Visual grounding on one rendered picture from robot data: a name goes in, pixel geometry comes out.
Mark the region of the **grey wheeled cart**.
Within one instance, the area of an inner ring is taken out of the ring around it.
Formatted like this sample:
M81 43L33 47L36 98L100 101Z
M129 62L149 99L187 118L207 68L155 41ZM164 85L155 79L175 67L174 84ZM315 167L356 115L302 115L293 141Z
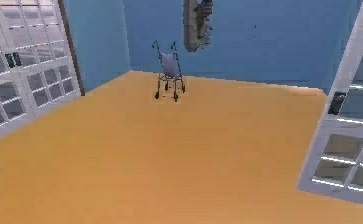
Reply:
M173 42L171 44L172 53L168 53L168 54L163 53L160 50L158 41L154 41L152 43L152 48L157 50L159 63L163 70L163 74L158 74L157 90L156 90L154 97L156 99L158 99L160 97L160 86L161 86L162 81L165 82L165 90L168 90L169 81L172 80L174 83L173 98L174 98L174 101L177 102L178 98L179 98L179 96L177 94L177 82L178 81L181 82L182 92L186 91L186 86L183 81L183 75L182 75L182 71L181 71L181 67L180 67L176 42Z

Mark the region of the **white glazed double door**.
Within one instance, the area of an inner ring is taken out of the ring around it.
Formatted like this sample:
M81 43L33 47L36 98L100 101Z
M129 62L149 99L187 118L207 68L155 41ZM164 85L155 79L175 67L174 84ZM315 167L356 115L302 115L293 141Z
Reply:
M59 1L0 0L0 138L80 95Z

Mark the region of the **white glazed room door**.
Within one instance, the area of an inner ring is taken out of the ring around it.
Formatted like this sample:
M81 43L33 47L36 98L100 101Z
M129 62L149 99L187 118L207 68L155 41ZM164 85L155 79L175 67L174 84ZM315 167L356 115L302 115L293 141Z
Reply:
M363 0L353 5L350 34L304 160L297 188L363 204ZM338 115L328 113L335 92L346 98Z

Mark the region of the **grey framed wall picture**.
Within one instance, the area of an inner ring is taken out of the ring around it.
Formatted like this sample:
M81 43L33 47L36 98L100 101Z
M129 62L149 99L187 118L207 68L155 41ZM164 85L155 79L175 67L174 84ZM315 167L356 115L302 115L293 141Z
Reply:
M211 43L212 0L183 0L184 46L189 52Z

